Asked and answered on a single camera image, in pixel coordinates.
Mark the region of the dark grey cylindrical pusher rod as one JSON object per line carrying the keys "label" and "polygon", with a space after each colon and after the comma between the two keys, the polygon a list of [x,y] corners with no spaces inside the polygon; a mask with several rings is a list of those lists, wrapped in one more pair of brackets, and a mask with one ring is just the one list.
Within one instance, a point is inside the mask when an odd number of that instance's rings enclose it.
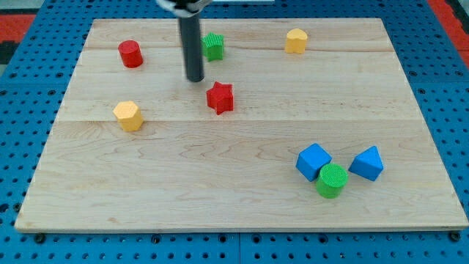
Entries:
{"label": "dark grey cylindrical pusher rod", "polygon": [[204,79],[204,67],[199,14],[179,18],[178,23],[186,78],[200,82]]}

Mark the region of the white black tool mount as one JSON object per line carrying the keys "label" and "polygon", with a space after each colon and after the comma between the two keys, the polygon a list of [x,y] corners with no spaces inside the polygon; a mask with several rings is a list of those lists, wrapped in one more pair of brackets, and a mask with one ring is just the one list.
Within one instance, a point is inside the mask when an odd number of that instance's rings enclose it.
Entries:
{"label": "white black tool mount", "polygon": [[210,5],[212,0],[156,0],[156,3],[178,18],[191,18]]}

